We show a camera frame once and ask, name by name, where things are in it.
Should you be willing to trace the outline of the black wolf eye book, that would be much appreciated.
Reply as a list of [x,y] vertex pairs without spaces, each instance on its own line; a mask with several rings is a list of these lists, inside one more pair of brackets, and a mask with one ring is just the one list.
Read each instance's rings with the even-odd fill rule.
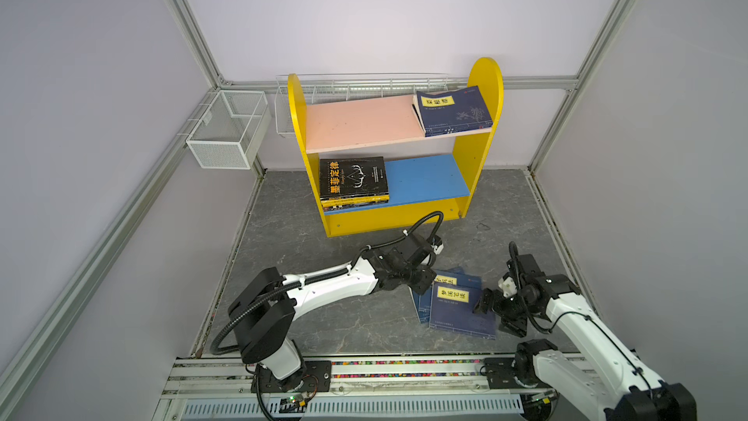
[[368,204],[350,204],[341,206],[323,207],[323,213],[328,216],[329,214],[344,214],[345,212],[361,212],[369,211],[389,206],[388,203],[368,203]]

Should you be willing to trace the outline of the navy book large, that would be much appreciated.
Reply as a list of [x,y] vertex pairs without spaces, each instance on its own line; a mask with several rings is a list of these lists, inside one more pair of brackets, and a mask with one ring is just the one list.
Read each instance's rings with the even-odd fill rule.
[[436,283],[432,287],[430,328],[494,340],[497,331],[495,316],[475,312],[481,294],[480,288]]

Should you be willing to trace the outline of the black yellow title book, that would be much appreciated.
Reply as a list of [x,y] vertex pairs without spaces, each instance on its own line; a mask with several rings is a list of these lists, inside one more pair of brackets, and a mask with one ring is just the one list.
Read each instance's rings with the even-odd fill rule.
[[383,157],[321,159],[319,188],[323,202],[390,194]]

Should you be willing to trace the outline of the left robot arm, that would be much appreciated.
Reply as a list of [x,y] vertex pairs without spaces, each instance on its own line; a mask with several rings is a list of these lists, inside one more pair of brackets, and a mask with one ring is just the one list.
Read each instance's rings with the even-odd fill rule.
[[399,239],[366,246],[352,261],[313,273],[283,275],[275,267],[259,273],[229,306],[229,322],[210,343],[215,356],[238,352],[282,392],[298,390],[319,371],[309,366],[288,336],[299,318],[351,297],[389,292],[401,286],[424,294],[436,278],[432,269],[443,250],[436,233],[404,232]]

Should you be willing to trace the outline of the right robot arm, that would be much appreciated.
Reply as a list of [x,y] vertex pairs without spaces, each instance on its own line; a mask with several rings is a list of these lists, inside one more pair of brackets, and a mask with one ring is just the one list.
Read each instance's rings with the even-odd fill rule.
[[625,347],[563,274],[547,275],[515,243],[498,288],[485,288],[475,313],[520,338],[513,373],[524,387],[545,384],[590,420],[695,420],[697,401]]

